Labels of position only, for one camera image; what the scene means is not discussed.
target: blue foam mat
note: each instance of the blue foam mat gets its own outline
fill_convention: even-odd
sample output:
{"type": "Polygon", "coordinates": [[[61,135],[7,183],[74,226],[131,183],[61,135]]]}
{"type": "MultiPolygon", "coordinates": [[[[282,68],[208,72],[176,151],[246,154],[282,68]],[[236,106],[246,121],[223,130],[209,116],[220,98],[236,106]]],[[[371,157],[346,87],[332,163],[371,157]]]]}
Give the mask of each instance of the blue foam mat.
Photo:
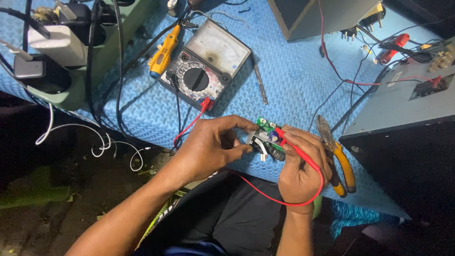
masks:
{"type": "MultiPolygon", "coordinates": [[[[3,0],[2,5],[23,11],[25,2],[3,0]]],[[[52,0],[35,0],[32,8],[38,6],[53,6],[52,0]]],[[[279,124],[289,124],[298,128],[308,129],[310,119],[316,108],[326,99],[333,89],[340,83],[334,71],[325,58],[319,53],[320,37],[314,36],[287,43],[279,29],[279,26],[266,1],[249,0],[243,5],[220,4],[211,11],[224,11],[231,15],[244,19],[250,29],[241,21],[228,18],[222,14],[214,14],[213,19],[224,22],[228,30],[242,40],[253,50],[259,70],[262,75],[265,91],[269,104],[264,105],[257,87],[256,76],[250,61],[247,61],[231,83],[231,87],[222,96],[215,109],[203,118],[237,114],[249,120],[255,121],[259,116],[267,118],[279,124]],[[239,13],[251,7],[251,10],[239,13]]],[[[194,23],[202,24],[205,20],[200,16],[193,19],[194,23]]],[[[145,23],[152,36],[170,25],[173,18],[166,14],[166,1],[161,0],[157,9],[145,23]]],[[[21,45],[22,25],[20,20],[0,14],[0,36],[15,46],[21,45]]],[[[388,10],[383,20],[384,28],[374,25],[374,35],[385,38],[396,31],[414,25],[413,22],[401,17],[396,12],[388,10]]],[[[415,41],[425,42],[432,38],[438,38],[424,28],[413,28],[406,31],[415,41]]],[[[193,31],[184,31],[180,35],[181,44],[187,42],[193,35],[193,31]]],[[[324,35],[328,54],[338,72],[343,78],[353,79],[354,74],[366,52],[362,50],[364,43],[356,38],[354,41],[342,39],[341,33],[324,35]]],[[[145,40],[135,38],[134,45],[126,49],[126,62],[131,60],[144,46],[145,40]]],[[[148,54],[153,55],[156,46],[153,46],[148,54]]],[[[0,47],[0,52],[12,63],[13,55],[8,53],[5,47],[0,47]]],[[[373,82],[381,65],[375,65],[370,55],[364,61],[358,82],[373,82]]],[[[94,92],[97,99],[99,92],[103,92],[107,85],[117,77],[117,68],[113,68],[94,92]]],[[[22,88],[13,81],[5,72],[0,72],[0,89],[4,92],[28,99],[22,88]]],[[[329,101],[319,110],[330,125],[334,125],[349,108],[349,93],[351,85],[343,85],[329,101]]],[[[114,90],[104,108],[103,122],[112,129],[118,130],[115,117],[115,98],[118,89],[114,90]]],[[[362,92],[354,89],[354,101],[362,92]]],[[[198,114],[196,109],[188,104],[180,102],[183,125],[188,125],[198,114]]],[[[78,113],[89,117],[87,108],[78,113]]],[[[172,140],[177,134],[177,107],[175,96],[163,88],[157,81],[148,75],[147,62],[142,62],[132,68],[126,75],[121,97],[121,112],[125,130],[128,134],[166,147],[172,147],[172,140]]],[[[241,139],[246,134],[239,134],[241,139]]],[[[334,137],[341,135],[341,129],[334,133],[334,137]]],[[[372,180],[362,166],[345,150],[354,170],[357,184],[357,192],[349,194],[345,199],[337,196],[331,187],[326,188],[322,195],[346,203],[373,209],[391,215],[406,217],[406,213],[400,209],[372,180]]],[[[253,176],[277,182],[282,162],[267,158],[261,162],[258,154],[252,154],[231,165],[236,170],[253,176]]]]}

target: yellow-handled pliers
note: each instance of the yellow-handled pliers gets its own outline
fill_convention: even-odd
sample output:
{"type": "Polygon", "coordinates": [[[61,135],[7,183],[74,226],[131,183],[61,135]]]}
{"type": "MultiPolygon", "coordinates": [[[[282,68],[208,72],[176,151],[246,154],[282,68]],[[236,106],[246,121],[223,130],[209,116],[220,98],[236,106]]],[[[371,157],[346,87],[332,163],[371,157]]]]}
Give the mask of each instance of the yellow-handled pliers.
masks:
{"type": "Polygon", "coordinates": [[[327,156],[327,162],[329,164],[329,167],[332,169],[332,178],[330,179],[330,183],[332,184],[335,192],[342,198],[346,197],[346,191],[348,193],[355,193],[355,177],[351,164],[346,158],[346,155],[343,153],[341,145],[332,138],[329,123],[327,123],[327,121],[321,115],[318,115],[317,126],[319,135],[321,136],[322,145],[324,146],[325,154],[327,156]],[[347,189],[344,188],[343,184],[341,183],[341,179],[335,169],[334,155],[337,157],[341,168],[343,169],[344,180],[346,181],[347,189]]]}

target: gray box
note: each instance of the gray box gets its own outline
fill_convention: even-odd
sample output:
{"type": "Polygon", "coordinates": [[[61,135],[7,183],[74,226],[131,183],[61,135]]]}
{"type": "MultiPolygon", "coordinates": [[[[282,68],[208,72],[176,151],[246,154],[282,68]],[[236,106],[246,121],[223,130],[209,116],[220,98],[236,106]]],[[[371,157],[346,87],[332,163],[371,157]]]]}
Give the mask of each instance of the gray box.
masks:
{"type": "MultiPolygon", "coordinates": [[[[324,34],[354,27],[378,0],[321,0],[324,34]]],[[[287,41],[321,34],[318,0],[268,0],[287,41]]]]}

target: white adapter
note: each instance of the white adapter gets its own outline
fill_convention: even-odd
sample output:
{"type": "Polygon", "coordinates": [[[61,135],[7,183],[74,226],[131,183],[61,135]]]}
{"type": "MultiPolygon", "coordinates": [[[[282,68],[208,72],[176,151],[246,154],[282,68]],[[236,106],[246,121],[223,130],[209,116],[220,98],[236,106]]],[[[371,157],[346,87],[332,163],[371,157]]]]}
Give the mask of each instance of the white adapter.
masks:
{"type": "Polygon", "coordinates": [[[29,45],[63,67],[87,65],[87,47],[67,26],[44,26],[51,33],[44,38],[36,30],[28,31],[29,45]]]}

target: person's right hand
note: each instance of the person's right hand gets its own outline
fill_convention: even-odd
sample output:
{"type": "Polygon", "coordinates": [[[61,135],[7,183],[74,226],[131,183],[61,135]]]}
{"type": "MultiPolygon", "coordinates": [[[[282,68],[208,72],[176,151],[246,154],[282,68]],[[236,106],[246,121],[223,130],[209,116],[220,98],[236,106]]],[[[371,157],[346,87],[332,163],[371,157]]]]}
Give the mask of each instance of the person's right hand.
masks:
{"type": "MultiPolygon", "coordinates": [[[[303,150],[321,168],[324,184],[327,184],[332,177],[332,171],[327,163],[321,138],[286,124],[282,130],[284,138],[289,143],[303,150]]],[[[283,150],[286,153],[286,161],[278,179],[281,196],[287,203],[306,202],[318,191],[321,178],[316,170],[304,162],[291,145],[283,145],[283,150]]],[[[288,210],[300,214],[312,213],[313,208],[313,203],[305,206],[288,206],[288,210]]]]}

